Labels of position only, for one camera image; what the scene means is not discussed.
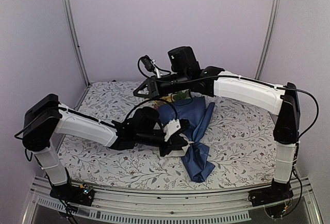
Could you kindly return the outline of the clear plastic wrap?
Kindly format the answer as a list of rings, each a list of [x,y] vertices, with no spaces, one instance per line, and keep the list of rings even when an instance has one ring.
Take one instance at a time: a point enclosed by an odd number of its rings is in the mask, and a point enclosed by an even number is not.
[[[184,135],[184,134],[180,134],[180,137],[184,139],[184,141],[186,141],[186,145],[182,146],[179,157],[183,157],[185,156],[185,154],[187,153],[188,149],[190,148],[190,145],[193,144],[193,141],[190,141],[189,138]]]

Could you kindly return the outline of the white fake flower stem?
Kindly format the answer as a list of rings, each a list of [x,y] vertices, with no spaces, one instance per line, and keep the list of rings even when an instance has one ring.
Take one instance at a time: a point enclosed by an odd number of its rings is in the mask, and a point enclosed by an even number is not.
[[[170,99],[172,102],[185,100],[185,99],[189,99],[189,98],[190,98],[190,93],[188,90],[175,92],[170,95]]]

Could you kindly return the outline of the blue wrapping paper sheet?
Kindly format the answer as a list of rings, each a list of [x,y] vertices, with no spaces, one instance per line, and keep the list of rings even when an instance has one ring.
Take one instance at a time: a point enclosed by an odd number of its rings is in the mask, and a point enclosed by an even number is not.
[[[181,161],[190,177],[197,183],[205,182],[215,165],[208,161],[209,147],[201,139],[211,121],[215,103],[206,104],[204,97],[196,97],[173,102],[179,119],[187,119],[189,128],[183,134],[189,139],[188,144],[178,151],[172,151],[165,157],[181,157]]]

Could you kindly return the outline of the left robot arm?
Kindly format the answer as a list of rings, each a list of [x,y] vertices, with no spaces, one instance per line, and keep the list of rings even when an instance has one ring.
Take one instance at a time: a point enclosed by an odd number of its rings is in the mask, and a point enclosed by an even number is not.
[[[14,137],[36,157],[57,193],[73,200],[77,190],[51,144],[54,133],[80,137],[117,151],[143,144],[157,147],[162,157],[182,157],[190,146],[183,134],[188,127],[189,121],[179,119],[178,113],[162,124],[158,111],[145,103],[135,106],[122,122],[107,123],[73,110],[60,103],[58,95],[49,94],[25,113],[23,129]]]

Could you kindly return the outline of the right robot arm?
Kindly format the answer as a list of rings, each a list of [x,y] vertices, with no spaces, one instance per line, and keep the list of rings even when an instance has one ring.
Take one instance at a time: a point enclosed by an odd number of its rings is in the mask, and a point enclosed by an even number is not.
[[[209,97],[225,97],[263,108],[277,116],[273,131],[277,143],[275,174],[271,186],[262,190],[252,190],[250,200],[265,202],[292,197],[290,178],[297,158],[299,143],[300,107],[295,84],[285,86],[260,82],[255,79],[233,74],[222,68],[208,66],[200,68],[193,49],[181,46],[168,51],[171,73],[161,75],[160,69],[149,56],[139,58],[147,71],[154,76],[146,76],[145,81],[134,91],[147,88],[145,98],[164,97],[181,90],[190,90]]]

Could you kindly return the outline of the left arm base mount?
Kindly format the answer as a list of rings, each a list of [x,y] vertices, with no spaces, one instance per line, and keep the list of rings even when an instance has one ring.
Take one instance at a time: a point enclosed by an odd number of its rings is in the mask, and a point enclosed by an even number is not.
[[[51,184],[50,196],[63,202],[75,203],[84,206],[91,206],[94,200],[95,191],[93,188],[73,186],[69,184],[54,186]]]

